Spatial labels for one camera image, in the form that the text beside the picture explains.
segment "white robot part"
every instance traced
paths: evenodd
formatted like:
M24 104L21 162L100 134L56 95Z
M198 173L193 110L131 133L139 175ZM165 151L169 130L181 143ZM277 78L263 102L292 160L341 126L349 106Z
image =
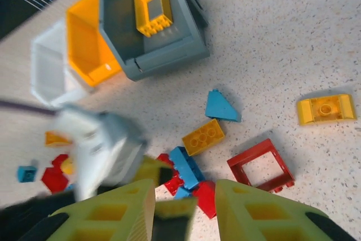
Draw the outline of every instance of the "white robot part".
M73 139L78 201L95 196L100 184L128 183L146 152L147 141L136 124L114 113L93 113L66 105L52 130Z

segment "blue lego brick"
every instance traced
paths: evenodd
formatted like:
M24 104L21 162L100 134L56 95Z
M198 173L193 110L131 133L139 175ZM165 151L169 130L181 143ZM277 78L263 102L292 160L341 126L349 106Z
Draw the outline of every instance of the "blue lego brick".
M64 189L64 191L72 190L72 189L74 189L74 184L73 183L71 185L69 185L66 189Z
M211 119L224 121L241 121L241 114L237 112L218 90L208 93L205 115Z
M180 200L180 199L191 197L191 196L192 196L192 191L190 191L188 189L185 189L183 186L181 186L177 190L177 193L175 193L174 199L175 200Z
M20 183L34 182L37 170L34 166L19 166L17 168L17 180Z
M186 148L176 147L169 154L169 159L174 163L174 169L179 172L179 177L184 180L184 187L192 189L205 178L194 159L188 156Z

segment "red lego piece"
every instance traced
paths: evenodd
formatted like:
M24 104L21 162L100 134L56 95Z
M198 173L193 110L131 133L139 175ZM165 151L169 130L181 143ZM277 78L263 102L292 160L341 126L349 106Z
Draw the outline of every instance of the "red lego piece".
M64 191L68 186L68 179L57 168L46 168L41 181L52 194Z
M174 163L170 161L168 154L160 154L157 159L164 163L167 163L168 165L174 166Z
M198 188L192 192L192 195L198 198L199 208L210 219L216 216L214 194L215 183L212 181L200 182Z
M158 160L163 161L164 163L167 163L171 166L174 166L174 163L170 161L168 154L160 154L157 157ZM184 185L184 181L179 177L179 172L175 169L173 169L173 176L171 180L169 180L167 183L164 183L165 187L168 189L168 191L171 193L172 196L177 193L177 190L179 187Z
M184 185L184 181L179 178L179 173L176 170L173 170L173 177L167 183L164 183L165 187L171 193L172 196L177 193L177 190Z
M242 166L268 152L273 154L283 174L259 185L257 188L278 193L283 189L284 185L286 185L286 187L293 186L294 178L269 138L227 161L236 180L239 183L251 186Z
M58 155L51 163L54 166L54 168L60 170L61 164L68 158L69 156L67 154L61 154Z

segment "yellow curved lego piece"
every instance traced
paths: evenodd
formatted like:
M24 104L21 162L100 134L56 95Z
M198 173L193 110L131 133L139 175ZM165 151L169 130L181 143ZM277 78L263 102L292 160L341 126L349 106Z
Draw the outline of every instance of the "yellow curved lego piece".
M60 208L69 218L47 241L150 241L155 210L153 180L144 179Z
M192 133L182 138L189 156L198 155L208 148L216 145L224 139L222 131L216 119L203 125Z
M71 157L65 159L62 164L60 165L60 169L63 173L67 175L73 175L74 174L74 164L73 159Z
M325 213L242 183L218 180L215 207L221 241L330 240L305 215Z
M298 101L297 113L300 125L357 119L353 99L349 94Z
M64 147L71 145L72 142L68 140L66 137L58 134L55 131L47 131L45 132L45 146L46 147Z

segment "yellow lego brick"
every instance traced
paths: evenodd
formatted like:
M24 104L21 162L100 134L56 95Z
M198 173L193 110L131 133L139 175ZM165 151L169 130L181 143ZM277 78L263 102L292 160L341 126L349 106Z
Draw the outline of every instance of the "yellow lego brick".
M47 241L149 241L154 210L153 180L144 179L57 210L69 218Z
M196 206L196 198L158 201L152 241L188 240Z
M74 174L73 159L71 157L65 159L60 165L60 169L63 173L67 175L73 175Z
M173 23L169 0L134 0L137 30L150 37Z
M224 133L216 119L203 125L182 138L189 156L200 154L211 146L219 143L224 138Z
M55 131L47 131L45 133L45 146L46 147L63 147L71 145L72 141L63 137Z
M300 125L357 119L353 99L349 94L299 101L297 112Z
M160 160L153 159L149 156L144 156L143 162L140 165L136 175L133 177L132 182L143 180L143 179L152 179L155 186L159 186L160 184L160 169L172 167L167 163L164 163Z
M306 204L230 180L218 180L215 207L221 241L331 240L305 215Z

